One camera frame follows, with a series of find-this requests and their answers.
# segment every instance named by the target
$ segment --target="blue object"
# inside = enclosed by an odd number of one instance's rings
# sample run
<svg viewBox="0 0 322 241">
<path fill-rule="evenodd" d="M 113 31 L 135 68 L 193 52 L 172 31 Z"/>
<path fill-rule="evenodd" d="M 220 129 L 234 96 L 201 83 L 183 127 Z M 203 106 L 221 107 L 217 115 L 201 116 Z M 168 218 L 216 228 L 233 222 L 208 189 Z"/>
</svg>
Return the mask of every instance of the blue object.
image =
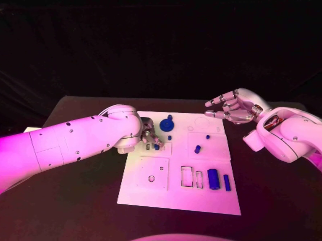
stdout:
<svg viewBox="0 0 322 241">
<path fill-rule="evenodd" d="M 200 149 L 201 149 L 201 146 L 195 146 L 195 154 L 198 154 L 200 153 Z"/>
<path fill-rule="evenodd" d="M 224 175 L 224 187 L 226 187 L 226 191 L 229 192 L 231 190 L 229 175 Z"/>
<path fill-rule="evenodd" d="M 207 172 L 208 172 L 210 189 L 217 190 L 220 189 L 217 169 L 208 169 Z"/>
<path fill-rule="evenodd" d="M 164 132 L 170 132 L 174 129 L 174 122 L 172 122 L 172 116 L 171 115 L 168 115 L 167 119 L 161 120 L 160 129 Z"/>
</svg>

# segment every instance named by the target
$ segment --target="circular cutout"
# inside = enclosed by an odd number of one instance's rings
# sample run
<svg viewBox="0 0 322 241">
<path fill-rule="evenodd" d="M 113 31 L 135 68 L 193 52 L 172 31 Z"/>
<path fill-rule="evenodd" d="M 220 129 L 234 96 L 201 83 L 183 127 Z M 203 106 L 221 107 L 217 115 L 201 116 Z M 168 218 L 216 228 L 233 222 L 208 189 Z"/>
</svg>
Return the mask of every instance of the circular cutout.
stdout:
<svg viewBox="0 0 322 241">
<path fill-rule="evenodd" d="M 206 129 L 210 126 L 210 121 L 204 117 L 195 119 L 195 126 L 201 129 Z"/>
<path fill-rule="evenodd" d="M 148 177 L 148 181 L 152 182 L 155 180 L 155 176 Z"/>
</svg>

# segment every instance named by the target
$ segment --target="rectangular cutout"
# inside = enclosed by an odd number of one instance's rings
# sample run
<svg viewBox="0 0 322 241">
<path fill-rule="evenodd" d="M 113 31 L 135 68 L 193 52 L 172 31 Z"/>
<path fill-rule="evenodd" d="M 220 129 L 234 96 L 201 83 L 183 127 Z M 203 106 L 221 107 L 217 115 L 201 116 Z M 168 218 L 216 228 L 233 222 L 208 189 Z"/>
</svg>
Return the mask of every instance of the rectangular cutout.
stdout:
<svg viewBox="0 0 322 241">
<path fill-rule="evenodd" d="M 203 172 L 195 172 L 195 187 L 203 189 Z"/>
<path fill-rule="evenodd" d="M 181 186 L 183 187 L 193 187 L 194 180 L 193 180 L 193 168 L 181 166 Z"/>
</svg>

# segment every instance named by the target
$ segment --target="black background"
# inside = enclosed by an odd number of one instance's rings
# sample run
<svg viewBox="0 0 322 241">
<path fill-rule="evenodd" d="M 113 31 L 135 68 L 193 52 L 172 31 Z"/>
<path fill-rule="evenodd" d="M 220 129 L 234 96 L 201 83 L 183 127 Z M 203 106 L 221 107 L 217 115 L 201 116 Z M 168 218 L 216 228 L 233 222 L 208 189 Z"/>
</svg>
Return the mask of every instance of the black background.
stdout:
<svg viewBox="0 0 322 241">
<path fill-rule="evenodd" d="M 0 2 L 0 125 L 41 126 L 64 95 L 239 87 L 322 116 L 319 1 Z"/>
</svg>

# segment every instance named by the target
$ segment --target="robotic hand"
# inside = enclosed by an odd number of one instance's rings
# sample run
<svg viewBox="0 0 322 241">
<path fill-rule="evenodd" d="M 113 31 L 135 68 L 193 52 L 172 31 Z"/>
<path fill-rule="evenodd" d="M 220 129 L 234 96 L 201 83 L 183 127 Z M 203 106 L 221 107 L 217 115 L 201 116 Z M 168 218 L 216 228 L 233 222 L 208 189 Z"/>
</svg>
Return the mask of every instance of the robotic hand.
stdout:
<svg viewBox="0 0 322 241">
<path fill-rule="evenodd" d="M 322 119 L 308 112 L 288 107 L 272 109 L 262 97 L 244 88 L 220 95 L 206 107 L 223 104 L 223 110 L 204 115 L 227 119 L 236 125 L 252 120 L 256 129 L 243 137 L 253 151 L 263 147 L 285 162 L 305 157 L 322 171 Z"/>
<path fill-rule="evenodd" d="M 121 154 L 132 152 L 141 140 L 164 146 L 152 120 L 139 117 L 128 105 L 113 105 L 99 115 L 0 138 L 0 194 L 34 174 L 112 147 Z"/>
</svg>

